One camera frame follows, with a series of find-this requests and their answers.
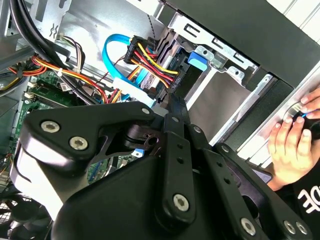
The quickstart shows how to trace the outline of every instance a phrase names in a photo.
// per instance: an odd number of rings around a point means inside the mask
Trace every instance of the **green circuit board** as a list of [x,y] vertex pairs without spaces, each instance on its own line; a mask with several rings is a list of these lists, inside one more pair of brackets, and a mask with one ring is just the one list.
[[[73,94],[63,92],[61,90],[58,77],[52,71],[47,71],[37,77],[32,77],[30,82],[33,83],[32,87],[27,89],[28,97],[22,99],[22,107],[17,115],[17,124],[14,133],[11,137],[10,149],[14,154],[17,143],[20,137],[20,131],[26,116],[33,111],[41,111],[53,108],[73,107],[79,105],[79,102],[74,98]],[[136,159],[134,156],[122,156],[121,160],[126,160],[128,163]],[[98,163],[92,164],[87,171],[87,180],[92,184],[106,174],[109,160],[105,159]]]

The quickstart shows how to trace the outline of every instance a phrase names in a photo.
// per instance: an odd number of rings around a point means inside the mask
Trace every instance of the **metal frame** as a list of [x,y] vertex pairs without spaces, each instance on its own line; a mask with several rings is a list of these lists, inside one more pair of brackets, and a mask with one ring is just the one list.
[[9,1],[0,0],[0,71],[17,62],[23,61],[34,54],[31,47],[20,48],[18,40],[20,34],[16,34],[13,23],[10,23]]
[[267,143],[272,128],[276,123],[282,122],[288,109],[300,99],[320,85],[320,62],[304,78],[301,84],[287,97],[285,101],[260,125],[260,127],[237,150],[243,159],[266,168],[270,163]]

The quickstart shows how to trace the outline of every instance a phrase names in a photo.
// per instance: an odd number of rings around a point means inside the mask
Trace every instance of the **computer fan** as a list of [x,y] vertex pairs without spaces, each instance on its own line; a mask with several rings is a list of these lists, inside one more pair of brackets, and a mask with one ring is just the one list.
[[0,209],[0,215],[10,213],[9,219],[0,223],[0,238],[12,240],[44,240],[51,218],[46,208],[20,194],[0,196],[8,208]]

